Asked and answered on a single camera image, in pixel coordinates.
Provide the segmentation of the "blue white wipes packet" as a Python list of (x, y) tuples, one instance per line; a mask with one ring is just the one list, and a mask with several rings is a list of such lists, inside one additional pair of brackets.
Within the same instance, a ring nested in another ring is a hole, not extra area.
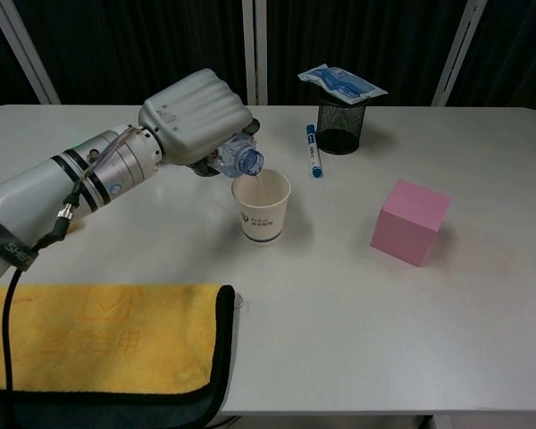
[(348, 105), (385, 96), (388, 92), (350, 71), (330, 67), (326, 63), (298, 74), (303, 82), (316, 84), (327, 94)]

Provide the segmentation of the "yellow cloth with black edge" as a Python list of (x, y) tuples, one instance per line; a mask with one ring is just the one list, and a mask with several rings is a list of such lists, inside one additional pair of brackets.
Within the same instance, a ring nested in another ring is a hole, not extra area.
[(228, 389), (234, 289), (220, 284), (22, 284), (0, 429), (203, 429)]

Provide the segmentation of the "white frame post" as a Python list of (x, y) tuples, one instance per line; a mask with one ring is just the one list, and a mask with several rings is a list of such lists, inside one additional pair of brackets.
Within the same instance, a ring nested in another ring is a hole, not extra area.
[(13, 0), (0, 0), (0, 29), (42, 105), (62, 103)]
[(431, 101), (432, 106), (442, 107), (447, 104), (487, 3), (488, 0), (466, 1), (439, 83)]
[(267, 0), (241, 0), (247, 101), (268, 105)]

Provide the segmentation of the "black pleated curtain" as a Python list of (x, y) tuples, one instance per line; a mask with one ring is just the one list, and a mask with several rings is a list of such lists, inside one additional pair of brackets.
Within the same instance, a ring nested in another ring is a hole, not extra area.
[[(430, 105), (468, 0), (266, 0), (267, 101), (314, 105), (298, 74), (338, 66)], [(13, 0), (66, 105), (139, 105), (209, 68), (248, 101), (242, 0)], [(536, 110), (536, 0), (487, 0), (451, 106)]]

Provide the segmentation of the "clear plastic water bottle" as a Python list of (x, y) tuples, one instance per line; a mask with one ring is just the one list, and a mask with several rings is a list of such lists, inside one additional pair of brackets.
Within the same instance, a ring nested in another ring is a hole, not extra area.
[(244, 132), (234, 134), (216, 148), (206, 164), (226, 177), (257, 176), (264, 167), (264, 156), (256, 149), (255, 140)]

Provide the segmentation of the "black mesh pen holder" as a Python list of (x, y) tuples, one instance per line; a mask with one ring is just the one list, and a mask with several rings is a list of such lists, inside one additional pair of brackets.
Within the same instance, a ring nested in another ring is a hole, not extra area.
[(368, 101), (350, 105), (323, 89), (319, 91), (316, 140), (320, 150), (348, 155), (359, 149)]

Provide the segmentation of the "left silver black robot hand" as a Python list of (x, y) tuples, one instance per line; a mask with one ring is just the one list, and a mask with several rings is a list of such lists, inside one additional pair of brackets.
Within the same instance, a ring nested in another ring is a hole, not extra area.
[(149, 97), (138, 113), (138, 125), (155, 137), (165, 163), (187, 166), (201, 177), (221, 173), (209, 162), (225, 142), (260, 130), (240, 97), (209, 68)]

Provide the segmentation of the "white paper cup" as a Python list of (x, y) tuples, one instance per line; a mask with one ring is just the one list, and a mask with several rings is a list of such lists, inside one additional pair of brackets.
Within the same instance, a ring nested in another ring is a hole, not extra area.
[(291, 185), (281, 172), (264, 169), (257, 176), (242, 175), (231, 184), (239, 205), (240, 225), (254, 243), (267, 244), (282, 234)]

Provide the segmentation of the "blue white marker pen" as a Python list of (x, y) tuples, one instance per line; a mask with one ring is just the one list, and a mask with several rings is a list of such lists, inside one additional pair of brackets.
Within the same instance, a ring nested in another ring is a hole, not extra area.
[(314, 178), (321, 179), (323, 177), (322, 163), (315, 136), (315, 126), (313, 124), (306, 125), (306, 137), (311, 174)]

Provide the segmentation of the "pink foam cube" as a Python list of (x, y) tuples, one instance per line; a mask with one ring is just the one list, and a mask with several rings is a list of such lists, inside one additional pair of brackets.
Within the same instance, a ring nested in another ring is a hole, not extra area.
[(450, 202), (447, 194), (398, 181), (381, 207), (370, 245), (411, 265), (423, 265)]

